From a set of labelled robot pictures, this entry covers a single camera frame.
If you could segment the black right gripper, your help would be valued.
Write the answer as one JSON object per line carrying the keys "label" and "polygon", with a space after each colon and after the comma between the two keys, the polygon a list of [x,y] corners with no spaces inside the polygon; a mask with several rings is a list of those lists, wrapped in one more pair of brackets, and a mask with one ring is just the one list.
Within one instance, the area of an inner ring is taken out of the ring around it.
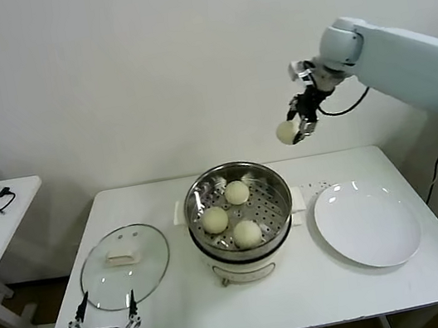
{"label": "black right gripper", "polygon": [[[307,137],[311,136],[317,125],[316,122],[310,120],[317,119],[316,111],[319,105],[324,101],[324,93],[317,88],[308,87],[304,93],[298,94],[298,97],[294,96],[289,102],[288,112],[286,114],[286,120],[289,121],[292,132],[292,144],[298,144]],[[300,119],[295,118],[297,115],[297,105]]]}

